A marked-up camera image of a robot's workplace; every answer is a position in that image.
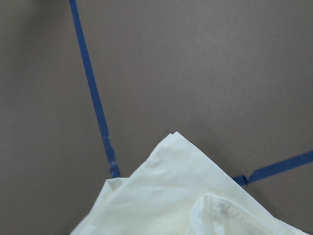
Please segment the cream long-sleeve Twinkle shirt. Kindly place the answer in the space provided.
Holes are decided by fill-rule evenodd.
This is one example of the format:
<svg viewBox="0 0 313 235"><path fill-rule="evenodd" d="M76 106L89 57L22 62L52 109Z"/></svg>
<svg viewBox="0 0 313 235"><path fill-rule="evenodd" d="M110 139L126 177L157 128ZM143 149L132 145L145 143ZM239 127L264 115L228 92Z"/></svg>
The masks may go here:
<svg viewBox="0 0 313 235"><path fill-rule="evenodd" d="M75 235L300 235L180 133L128 178L107 179Z"/></svg>

